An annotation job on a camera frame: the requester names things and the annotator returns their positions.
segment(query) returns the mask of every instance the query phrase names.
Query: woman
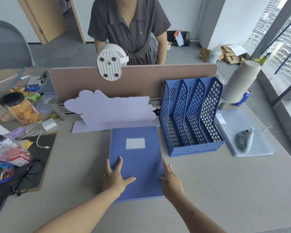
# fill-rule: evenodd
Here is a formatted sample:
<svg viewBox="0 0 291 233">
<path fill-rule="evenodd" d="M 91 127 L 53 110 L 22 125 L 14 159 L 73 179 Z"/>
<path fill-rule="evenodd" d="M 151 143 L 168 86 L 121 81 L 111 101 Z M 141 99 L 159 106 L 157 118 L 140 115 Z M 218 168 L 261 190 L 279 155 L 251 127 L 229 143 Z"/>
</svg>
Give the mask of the woman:
<svg viewBox="0 0 291 233">
<path fill-rule="evenodd" d="M 130 177 L 123 180 L 121 176 L 123 159 L 114 171 L 106 161 L 106 175 L 103 177 L 103 192 L 91 200 L 52 219 L 34 233 L 90 233 L 126 186 L 136 180 Z M 163 160 L 165 177 L 161 177 L 163 194 L 175 207 L 184 220 L 190 233 L 226 233 L 202 211 L 195 207 L 185 196 L 182 182 L 173 173 L 171 164 Z"/>
<path fill-rule="evenodd" d="M 163 65 L 170 25 L 158 0 L 95 0 L 88 34 L 95 39 L 97 52 L 108 39 L 124 49 L 128 65 L 154 65 L 152 32 L 159 44 L 157 64 Z"/>
</svg>

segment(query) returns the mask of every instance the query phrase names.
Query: hand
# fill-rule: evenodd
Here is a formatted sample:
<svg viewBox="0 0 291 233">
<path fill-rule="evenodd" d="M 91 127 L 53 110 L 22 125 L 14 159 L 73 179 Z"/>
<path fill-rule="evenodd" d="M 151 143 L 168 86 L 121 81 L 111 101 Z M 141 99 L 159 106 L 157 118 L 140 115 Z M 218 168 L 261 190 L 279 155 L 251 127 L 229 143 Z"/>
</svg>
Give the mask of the hand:
<svg viewBox="0 0 291 233">
<path fill-rule="evenodd" d="M 182 181 L 171 170 L 171 164 L 167 164 L 166 159 L 163 159 L 163 166 L 165 171 L 165 177 L 161 177 L 163 194 L 171 201 L 174 197 L 185 196 L 184 189 L 182 187 Z"/>
<path fill-rule="evenodd" d="M 124 192 L 128 184 L 136 180 L 135 177 L 130 177 L 126 180 L 123 180 L 122 175 L 121 175 L 122 164 L 123 164 L 123 159 L 122 157 L 120 157 L 115 171 L 112 171 L 110 167 L 110 161 L 107 159 L 106 160 L 106 174 L 102 178 L 102 181 L 103 181 L 102 190 L 112 189 L 116 192 L 118 197 L 121 195 L 121 193 Z"/>
</svg>

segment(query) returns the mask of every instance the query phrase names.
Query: black-framed glasses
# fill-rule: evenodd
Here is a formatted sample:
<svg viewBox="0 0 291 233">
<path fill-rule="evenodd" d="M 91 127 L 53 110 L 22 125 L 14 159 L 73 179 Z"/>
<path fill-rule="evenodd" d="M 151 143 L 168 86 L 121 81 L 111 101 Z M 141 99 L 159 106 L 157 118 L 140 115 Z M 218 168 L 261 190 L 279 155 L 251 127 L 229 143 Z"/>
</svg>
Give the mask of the black-framed glasses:
<svg viewBox="0 0 291 233">
<path fill-rule="evenodd" d="M 32 185 L 32 181 L 28 178 L 28 175 L 34 175 L 43 169 L 44 164 L 40 159 L 34 158 L 27 166 L 25 174 L 15 183 L 12 188 L 11 194 L 17 194 L 20 196 L 21 194 L 26 193 Z"/>
<path fill-rule="evenodd" d="M 41 77 L 40 77 L 40 81 L 41 81 L 41 83 L 44 83 L 44 82 L 46 81 L 46 79 L 47 79 L 48 76 L 49 76 L 49 73 L 48 73 L 47 70 L 45 70 L 45 71 L 44 71 L 44 74 L 41 75 Z"/>
</svg>

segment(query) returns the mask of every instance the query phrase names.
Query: gray desk surface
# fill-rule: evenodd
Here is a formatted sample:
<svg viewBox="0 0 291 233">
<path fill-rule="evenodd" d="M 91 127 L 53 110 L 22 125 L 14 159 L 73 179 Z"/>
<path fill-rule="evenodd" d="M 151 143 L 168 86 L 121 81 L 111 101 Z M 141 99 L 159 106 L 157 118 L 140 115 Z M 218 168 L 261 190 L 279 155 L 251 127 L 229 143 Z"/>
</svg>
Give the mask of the gray desk surface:
<svg viewBox="0 0 291 233">
<path fill-rule="evenodd" d="M 35 69 L 42 73 L 44 69 Z M 0 85 L 0 90 L 7 83 Z M 256 125 L 264 128 L 246 105 Z M 7 199 L 0 233 L 31 233 L 56 215 L 94 197 L 109 153 L 110 131 L 71 133 L 78 115 L 56 121 L 58 136 L 42 188 Z M 15 123 L 3 124 L 12 129 Z M 278 153 L 234 158 L 226 144 L 217 152 L 170 158 L 159 128 L 162 156 L 172 163 L 188 198 L 229 233 L 291 227 L 291 157 L 268 132 Z M 187 232 L 165 199 L 112 204 L 94 232 Z"/>
</svg>

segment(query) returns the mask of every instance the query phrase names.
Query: white fan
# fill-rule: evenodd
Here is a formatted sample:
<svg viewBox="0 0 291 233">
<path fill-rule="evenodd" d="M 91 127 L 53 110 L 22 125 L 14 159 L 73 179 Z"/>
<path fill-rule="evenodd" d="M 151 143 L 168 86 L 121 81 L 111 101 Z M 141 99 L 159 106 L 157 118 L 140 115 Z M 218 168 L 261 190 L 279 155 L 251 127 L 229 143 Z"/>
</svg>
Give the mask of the white fan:
<svg viewBox="0 0 291 233">
<path fill-rule="evenodd" d="M 121 66 L 126 66 L 128 61 L 128 56 L 120 46 L 107 43 L 98 53 L 99 73 L 108 81 L 116 81 L 122 75 Z"/>
</svg>

